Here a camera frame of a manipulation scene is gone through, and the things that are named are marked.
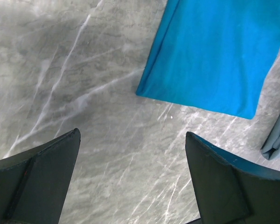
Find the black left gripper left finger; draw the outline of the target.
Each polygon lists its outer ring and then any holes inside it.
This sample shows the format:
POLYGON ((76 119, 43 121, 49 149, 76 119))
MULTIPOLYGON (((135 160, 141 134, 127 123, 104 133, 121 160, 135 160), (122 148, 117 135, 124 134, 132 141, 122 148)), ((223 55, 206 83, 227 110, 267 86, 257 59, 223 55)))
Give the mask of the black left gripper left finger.
POLYGON ((43 145, 0 160, 0 224, 57 224, 76 164, 75 128, 43 145))

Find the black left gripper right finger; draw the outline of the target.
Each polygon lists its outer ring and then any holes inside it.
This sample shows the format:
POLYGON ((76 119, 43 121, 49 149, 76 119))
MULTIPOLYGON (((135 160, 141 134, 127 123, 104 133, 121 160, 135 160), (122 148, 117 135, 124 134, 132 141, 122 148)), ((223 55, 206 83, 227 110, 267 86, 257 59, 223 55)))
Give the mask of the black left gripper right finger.
POLYGON ((193 132, 186 133, 185 151, 200 214, 194 224, 280 224, 280 171, 193 132))

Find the bright blue t shirt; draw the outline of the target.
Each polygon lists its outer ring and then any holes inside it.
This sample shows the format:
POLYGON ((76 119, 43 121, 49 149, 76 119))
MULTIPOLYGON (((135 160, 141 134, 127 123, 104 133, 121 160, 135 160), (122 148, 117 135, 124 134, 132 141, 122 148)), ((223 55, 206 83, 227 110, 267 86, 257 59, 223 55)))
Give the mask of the bright blue t shirt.
POLYGON ((138 96, 245 119, 280 49, 280 0, 170 0, 138 96))

